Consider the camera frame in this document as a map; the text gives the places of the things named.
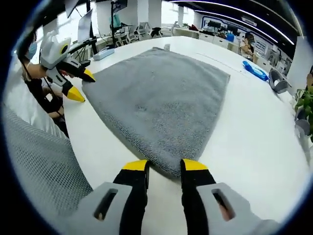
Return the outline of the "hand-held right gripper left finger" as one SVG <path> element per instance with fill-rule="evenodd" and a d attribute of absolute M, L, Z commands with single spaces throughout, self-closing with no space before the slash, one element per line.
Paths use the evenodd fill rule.
<path fill-rule="evenodd" d="M 148 185 L 148 160 L 127 163 L 113 182 L 104 182 L 80 201 L 67 220 L 66 234 L 141 234 Z"/>

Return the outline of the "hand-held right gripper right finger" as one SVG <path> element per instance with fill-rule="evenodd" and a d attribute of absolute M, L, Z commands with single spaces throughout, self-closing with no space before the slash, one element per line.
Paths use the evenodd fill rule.
<path fill-rule="evenodd" d="M 181 202 L 190 235 L 273 235 L 275 220 L 261 219 L 250 203 L 225 183 L 217 183 L 202 163 L 180 161 Z"/>

